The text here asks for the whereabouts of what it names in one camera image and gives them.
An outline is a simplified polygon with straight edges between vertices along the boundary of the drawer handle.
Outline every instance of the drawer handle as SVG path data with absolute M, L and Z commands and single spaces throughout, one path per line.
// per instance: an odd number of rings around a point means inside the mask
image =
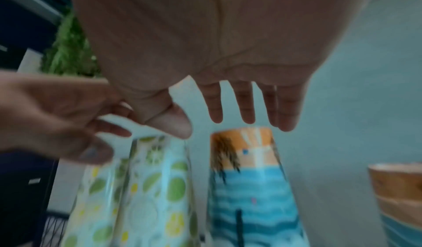
M 41 182 L 41 178 L 33 178 L 28 181 L 28 185 L 38 184 Z

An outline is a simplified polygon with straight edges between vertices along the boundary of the hand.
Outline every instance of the hand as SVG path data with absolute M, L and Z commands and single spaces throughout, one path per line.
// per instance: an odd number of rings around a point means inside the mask
M 98 119 L 114 114 L 136 121 L 103 80 L 0 72 L 0 150 L 26 149 L 48 157 L 102 164 L 113 149 L 95 136 L 131 132 Z
M 312 74 L 367 0 L 73 0 L 104 75 L 146 125 L 188 137 L 168 88 L 191 75 L 213 121 L 230 81 L 246 123 L 252 85 L 270 123 L 292 130 Z

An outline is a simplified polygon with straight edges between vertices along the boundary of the black wire rack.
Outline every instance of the black wire rack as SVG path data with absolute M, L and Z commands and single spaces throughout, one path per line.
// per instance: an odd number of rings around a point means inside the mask
M 40 220 L 33 247 L 60 247 L 69 215 L 47 211 Z

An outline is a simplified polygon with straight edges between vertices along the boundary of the blue wave pattern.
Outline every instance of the blue wave pattern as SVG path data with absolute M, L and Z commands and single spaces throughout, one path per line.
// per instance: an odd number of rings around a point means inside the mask
M 275 239 L 303 237 L 293 194 L 279 166 L 225 170 L 225 174 L 225 183 L 217 172 L 210 174 L 207 225 L 213 238 L 239 246 L 240 229 L 244 243 L 270 247 Z M 239 210 L 241 224 L 236 218 Z
M 395 247 L 422 247 L 422 230 L 381 215 L 384 231 L 390 245 Z

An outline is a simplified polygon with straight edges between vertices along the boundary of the green plant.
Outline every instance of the green plant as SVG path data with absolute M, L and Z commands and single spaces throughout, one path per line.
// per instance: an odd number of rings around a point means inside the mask
M 55 75 L 101 77 L 97 59 L 73 11 L 63 17 L 53 45 L 44 53 L 40 70 Z

